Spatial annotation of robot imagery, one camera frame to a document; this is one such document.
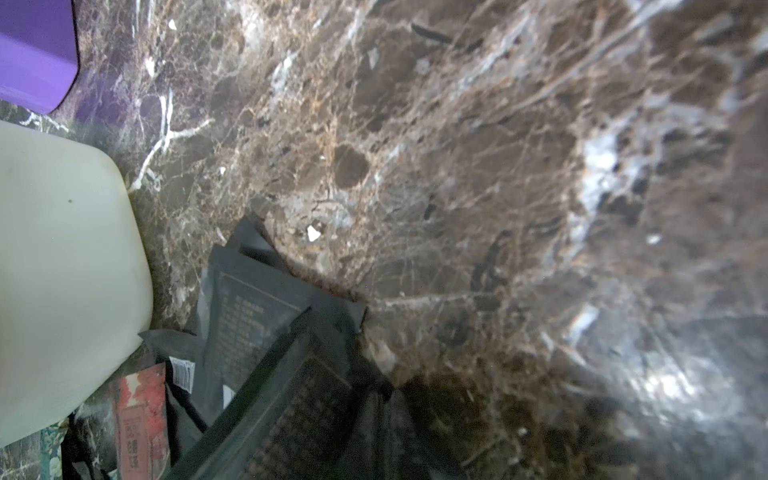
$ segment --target dark spot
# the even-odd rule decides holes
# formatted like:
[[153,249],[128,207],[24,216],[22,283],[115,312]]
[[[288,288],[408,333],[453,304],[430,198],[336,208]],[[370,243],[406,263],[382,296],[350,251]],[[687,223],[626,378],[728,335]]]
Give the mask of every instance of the dark spot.
[[223,46],[224,46],[224,36],[221,33],[216,33],[213,37],[211,37],[210,39],[211,50],[221,50]]
[[210,110],[217,116],[222,115],[239,93],[240,89],[234,76],[222,78],[214,87],[214,93],[210,98]]
[[435,205],[435,204],[427,205],[427,209],[424,210],[424,220],[429,220],[429,218],[432,216],[432,213],[435,210],[437,210],[437,205]]
[[467,47],[467,53],[472,53],[482,46],[483,39],[478,38]]
[[557,463],[568,462],[570,452],[573,452],[571,433],[566,430],[549,429],[544,434],[544,446],[547,458]]
[[280,11],[280,3],[272,2],[272,5],[266,8],[266,16],[269,18],[274,17]]
[[411,24],[411,28],[413,29],[413,33],[421,37],[424,37],[428,40],[438,41],[440,43],[447,43],[447,44],[453,43],[453,38],[450,38],[449,36],[444,35],[439,31],[430,30],[428,28],[424,28],[415,23]]
[[503,230],[488,248],[483,261],[475,265],[469,283],[469,288],[473,292],[492,292],[499,286],[507,285],[507,279],[496,274],[495,268],[502,252],[502,243],[511,235],[511,231]]
[[382,127],[384,126],[384,122],[386,122],[387,119],[389,119],[388,114],[383,112],[378,113],[371,119],[370,122],[368,122],[368,124],[366,125],[366,128],[368,129],[368,131],[372,133],[376,133],[382,129]]
[[673,142],[678,142],[685,140],[690,135],[688,135],[688,132],[685,130],[682,130],[680,128],[675,128],[672,131],[668,131],[664,136],[661,138],[662,144],[670,144]]
[[600,200],[598,201],[598,210],[601,212],[605,211],[605,206],[608,203],[608,199],[611,198],[611,194],[608,192],[603,192],[600,194]]
[[597,449],[589,459],[598,464],[621,467],[634,463],[634,452],[628,443],[616,443]]
[[625,224],[629,227],[634,227],[640,220],[643,204],[640,202],[630,202],[625,195],[620,195],[605,207],[605,211],[609,214],[621,215],[624,217]]
[[333,179],[341,189],[352,188],[368,174],[366,156],[347,145],[336,147],[333,158]]
[[721,168],[733,136],[727,131],[716,131],[692,138],[686,131],[676,128],[665,134],[661,141],[664,153],[656,173],[677,177],[694,165]]
[[591,419],[598,421],[608,420],[619,410],[618,400],[611,397],[595,397],[589,399],[587,405],[584,407],[584,411],[589,415]]
[[469,333],[469,313],[463,310],[440,325],[437,339],[449,347],[462,346],[469,338]]
[[649,177],[638,178],[632,184],[632,193],[635,195],[640,195],[642,197],[648,191],[649,186],[650,186]]
[[490,294],[476,295],[473,300],[475,308],[481,312],[495,312],[502,305],[496,296]]
[[509,399],[502,406],[502,421],[510,435],[517,435],[521,427],[529,432],[535,427],[533,416],[534,405],[531,402],[519,399]]

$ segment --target red label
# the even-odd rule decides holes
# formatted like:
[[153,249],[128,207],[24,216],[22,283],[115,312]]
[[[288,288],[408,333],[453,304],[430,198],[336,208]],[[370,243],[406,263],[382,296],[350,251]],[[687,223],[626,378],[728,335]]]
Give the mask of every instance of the red label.
[[123,480],[149,478],[149,445],[144,406],[120,411],[120,477]]

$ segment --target barcode label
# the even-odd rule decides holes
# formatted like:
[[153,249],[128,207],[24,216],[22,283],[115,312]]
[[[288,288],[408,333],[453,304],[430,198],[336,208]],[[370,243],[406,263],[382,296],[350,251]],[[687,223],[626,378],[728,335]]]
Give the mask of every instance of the barcode label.
[[178,359],[169,356],[170,365],[174,370],[174,385],[180,389],[192,393],[192,382],[194,382],[194,362]]
[[232,401],[232,398],[235,396],[235,391],[226,385],[222,385],[221,389],[222,389],[222,397],[223,397],[222,403],[224,404],[224,408],[226,408],[227,405],[229,405],[230,402]]

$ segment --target green patterned fabric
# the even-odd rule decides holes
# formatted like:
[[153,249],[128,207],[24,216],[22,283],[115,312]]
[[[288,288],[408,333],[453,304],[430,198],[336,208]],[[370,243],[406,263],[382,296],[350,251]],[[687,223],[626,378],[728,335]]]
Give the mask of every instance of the green patterned fabric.
[[61,442],[69,429],[69,418],[40,431],[40,480],[61,480]]

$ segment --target black packet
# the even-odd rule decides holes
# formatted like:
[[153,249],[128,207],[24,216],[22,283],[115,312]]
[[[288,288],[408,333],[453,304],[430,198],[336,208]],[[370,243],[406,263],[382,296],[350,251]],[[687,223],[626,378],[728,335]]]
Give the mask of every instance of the black packet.
[[322,478],[354,419],[349,345],[310,312],[280,334],[167,480]]

